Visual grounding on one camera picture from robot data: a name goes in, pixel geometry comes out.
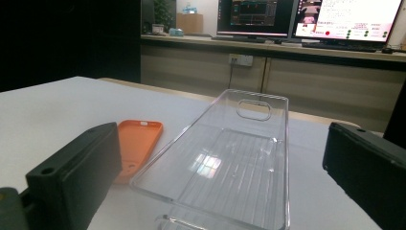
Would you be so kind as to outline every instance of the office desk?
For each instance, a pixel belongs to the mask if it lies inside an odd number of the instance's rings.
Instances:
[[[156,153],[209,105],[153,89],[71,78],[0,94],[0,186],[22,192],[24,175],[86,129],[126,119],[160,121]],[[291,229],[379,229],[322,169],[328,125],[289,120]],[[143,207],[113,185],[89,229],[137,228]]]
[[[284,45],[276,45],[270,41],[266,41],[262,44],[211,40],[209,37],[196,36],[179,37],[142,35],[141,44],[393,71],[404,71],[404,65],[406,63],[406,55],[400,53],[385,55],[380,52],[364,53],[309,49],[302,48],[301,46],[298,46],[299,44],[289,45],[286,43]]]

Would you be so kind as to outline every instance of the dark wall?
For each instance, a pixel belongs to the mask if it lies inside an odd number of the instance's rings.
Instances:
[[[73,76],[140,81],[139,0],[0,3],[0,91]]]

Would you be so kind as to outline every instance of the desk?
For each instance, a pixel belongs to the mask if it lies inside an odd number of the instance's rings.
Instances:
[[[386,129],[406,77],[406,54],[191,36],[143,35],[141,41],[143,84],[216,96],[231,82],[234,89],[289,98],[295,111],[379,132]],[[231,71],[229,54],[254,56],[253,65],[234,66]]]
[[[298,46],[275,45],[268,41],[261,44],[211,40],[209,37],[142,35],[141,44],[395,71],[404,71],[406,63],[406,55],[400,53],[385,55],[380,52],[363,53],[309,49]]]
[[[164,124],[156,153],[209,105],[168,92],[71,78],[0,94],[0,186],[22,192],[24,175],[86,129],[126,119]],[[291,229],[379,229],[322,169],[328,125],[289,120]],[[134,193],[113,185],[89,229],[140,229]]]

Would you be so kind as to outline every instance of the cable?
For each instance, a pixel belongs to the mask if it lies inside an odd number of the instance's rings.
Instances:
[[[233,69],[234,69],[234,65],[236,64],[237,59],[236,58],[231,58],[231,65],[230,65],[230,79],[229,79],[229,85],[228,85],[228,89],[230,89],[230,85],[231,85],[231,79],[233,78]]]
[[[265,68],[263,68],[262,81],[260,82],[260,93],[264,93],[263,92],[263,85],[264,85],[264,82],[265,82],[265,73],[266,73],[267,61],[268,61],[268,57],[265,59]]]

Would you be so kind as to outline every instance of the black device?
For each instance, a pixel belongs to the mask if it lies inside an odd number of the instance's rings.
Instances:
[[[274,44],[281,45],[281,44],[282,44],[282,40],[280,40],[280,39],[275,39],[275,40],[274,40]]]
[[[323,168],[382,229],[406,229],[406,149],[332,123]]]
[[[369,0],[299,0],[292,37],[320,40],[334,50],[351,46],[380,51],[389,40],[401,5],[402,0],[382,4]]]
[[[294,0],[218,0],[216,34],[249,39],[286,38],[293,2]]]
[[[394,111],[392,112],[391,119],[386,126],[383,138],[386,140],[406,149],[406,132],[404,128],[406,127],[406,86],[403,82],[402,89],[397,96]]]
[[[121,170],[116,123],[90,128],[28,172],[20,195],[0,188],[0,229],[87,229]]]
[[[391,54],[394,53],[394,49],[386,47],[386,48],[383,48],[383,49],[381,50],[381,52],[382,52],[382,54],[391,55]]]

